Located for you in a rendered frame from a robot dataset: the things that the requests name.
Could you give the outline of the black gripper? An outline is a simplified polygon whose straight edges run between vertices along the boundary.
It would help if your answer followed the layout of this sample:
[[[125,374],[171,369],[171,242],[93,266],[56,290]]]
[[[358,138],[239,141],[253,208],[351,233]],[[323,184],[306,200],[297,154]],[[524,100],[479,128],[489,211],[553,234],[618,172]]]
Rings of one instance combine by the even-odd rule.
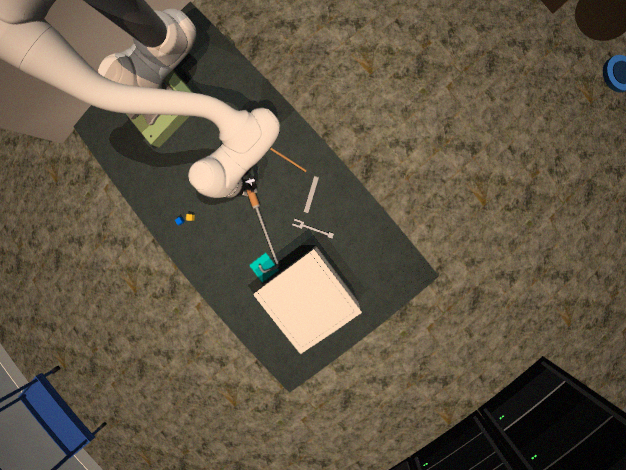
[[[257,185],[256,185],[254,177],[251,177],[248,181],[246,179],[242,178],[242,188],[241,188],[240,192],[236,196],[239,196],[239,195],[248,196],[247,191],[245,191],[245,190],[250,190],[251,192],[257,192],[256,188],[257,188]]]

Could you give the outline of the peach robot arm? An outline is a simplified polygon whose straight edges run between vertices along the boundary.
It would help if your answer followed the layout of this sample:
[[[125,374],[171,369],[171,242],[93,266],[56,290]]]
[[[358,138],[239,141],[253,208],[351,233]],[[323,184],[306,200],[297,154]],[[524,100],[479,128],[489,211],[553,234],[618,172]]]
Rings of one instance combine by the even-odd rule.
[[[236,196],[243,175],[274,144],[280,124],[269,109],[238,111],[168,85],[164,78],[195,43],[196,27],[187,15],[153,10],[145,0],[83,0],[134,37],[130,48],[104,58],[97,72],[44,19],[55,1],[0,0],[0,59],[92,106],[132,120],[142,114],[149,125],[160,115],[211,120],[223,144],[191,166],[189,181],[208,197]]]

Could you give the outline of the teal square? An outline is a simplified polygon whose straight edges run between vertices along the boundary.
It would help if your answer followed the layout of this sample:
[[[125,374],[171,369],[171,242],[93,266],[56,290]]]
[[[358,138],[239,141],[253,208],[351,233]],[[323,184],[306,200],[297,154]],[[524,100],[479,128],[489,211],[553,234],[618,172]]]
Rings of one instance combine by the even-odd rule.
[[[249,265],[262,282],[264,282],[266,279],[268,279],[270,276],[272,276],[274,273],[276,273],[279,270],[277,268],[270,272],[263,273],[260,271],[259,265],[262,266],[263,270],[273,268],[276,265],[273,263],[273,261],[269,258],[269,256],[266,253]]]

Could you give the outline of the cream flat bar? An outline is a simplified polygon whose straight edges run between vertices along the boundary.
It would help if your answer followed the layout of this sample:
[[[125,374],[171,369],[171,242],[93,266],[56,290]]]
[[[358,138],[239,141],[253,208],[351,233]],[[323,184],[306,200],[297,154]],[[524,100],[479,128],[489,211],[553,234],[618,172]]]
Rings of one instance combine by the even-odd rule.
[[[313,182],[312,182],[312,185],[311,185],[311,189],[310,189],[310,192],[309,192],[309,196],[308,196],[308,199],[307,199],[307,202],[306,202],[306,206],[305,206],[305,209],[304,209],[304,212],[306,212],[306,213],[309,212],[310,205],[311,205],[311,202],[312,202],[312,199],[313,199],[313,195],[314,195],[314,192],[315,192],[315,189],[316,189],[316,185],[317,185],[318,179],[319,179],[319,177],[314,176],[314,179],[313,179]]]

